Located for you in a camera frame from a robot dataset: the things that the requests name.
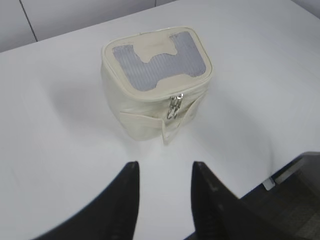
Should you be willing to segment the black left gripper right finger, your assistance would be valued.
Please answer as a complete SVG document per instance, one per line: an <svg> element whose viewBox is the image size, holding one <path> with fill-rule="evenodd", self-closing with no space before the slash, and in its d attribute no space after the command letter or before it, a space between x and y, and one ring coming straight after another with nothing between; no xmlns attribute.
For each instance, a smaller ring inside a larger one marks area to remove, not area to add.
<svg viewBox="0 0 320 240"><path fill-rule="evenodd" d="M251 212L204 162L192 165L191 210L198 240L283 238L279 229Z"/></svg>

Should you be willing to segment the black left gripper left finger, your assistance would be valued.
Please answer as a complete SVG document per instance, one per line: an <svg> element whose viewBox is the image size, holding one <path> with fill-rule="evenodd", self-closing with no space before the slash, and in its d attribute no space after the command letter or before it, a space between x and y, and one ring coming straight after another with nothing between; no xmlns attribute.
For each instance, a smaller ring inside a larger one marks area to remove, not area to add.
<svg viewBox="0 0 320 240"><path fill-rule="evenodd" d="M140 204L140 166L128 162L77 214L37 240L132 240Z"/></svg>

